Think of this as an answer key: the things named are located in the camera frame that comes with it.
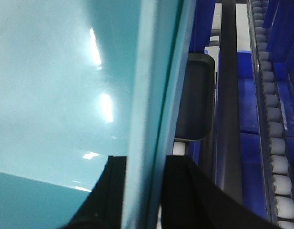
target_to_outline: teal metal surface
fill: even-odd
[[[142,1],[123,229],[155,227],[165,156],[172,152],[194,6],[194,0]]]
[[[56,229],[89,192],[0,173],[0,229]]]
[[[153,228],[194,4],[0,1],[0,229],[67,223],[108,155],[123,228]]]
[[[0,215],[0,229],[66,223],[107,155],[127,155],[140,7],[0,1],[0,212],[17,216]]]

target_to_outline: metal rail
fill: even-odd
[[[235,0],[223,0],[221,21],[215,183],[242,203]]]

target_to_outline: white roller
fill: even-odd
[[[262,83],[264,94],[275,94],[275,84],[274,83]]]
[[[255,33],[256,34],[265,34],[265,29],[264,28],[262,28],[262,27],[256,27],[255,28]]]
[[[271,156],[272,172],[277,174],[287,174],[289,168],[288,159],[284,156]]]
[[[278,226],[283,229],[294,229],[294,223],[288,221],[278,221]]]
[[[261,2],[260,1],[254,1],[252,3],[253,7],[261,7]]]
[[[266,119],[268,122],[279,122],[281,119],[281,112],[279,108],[267,107]]]
[[[275,194],[284,196],[291,194],[292,182],[288,176],[273,175],[273,185]]]
[[[285,141],[282,138],[270,137],[270,153],[272,155],[284,155]]]
[[[294,219],[294,201],[287,197],[275,197],[277,216]]]
[[[268,83],[273,83],[274,82],[274,73],[270,71],[264,71],[262,72],[262,81],[263,82],[268,82]]]
[[[258,51],[266,51],[267,43],[266,42],[257,42]]]
[[[266,94],[264,97],[266,107],[278,107],[278,97],[275,94]]]
[[[253,8],[253,13],[263,13],[261,7],[254,7]]]
[[[259,52],[259,60],[260,61],[268,61],[269,58],[270,58],[269,52],[266,52],[266,51],[260,51]]]
[[[268,122],[269,137],[282,137],[283,126],[281,123]]]
[[[185,150],[186,150],[186,143],[184,143],[184,142],[174,142],[172,155],[183,156],[183,155],[185,155]]]
[[[269,61],[260,61],[260,69],[261,71],[270,71],[272,69],[272,64]]]
[[[267,41],[267,37],[264,34],[258,34],[258,35],[256,35],[256,41],[257,42],[266,42]]]
[[[254,22],[255,27],[262,27],[264,21],[263,20],[255,20]]]

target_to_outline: teal vertical bar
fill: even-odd
[[[195,1],[142,1],[122,228],[154,228]]]

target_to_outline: roller conveyor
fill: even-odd
[[[270,62],[269,52],[264,48],[269,34],[268,29],[263,28],[267,5],[268,2],[264,0],[248,2],[253,69],[261,132],[264,185],[267,186],[267,216],[272,223],[288,229],[294,228],[294,180],[288,161],[288,147],[274,66]]]

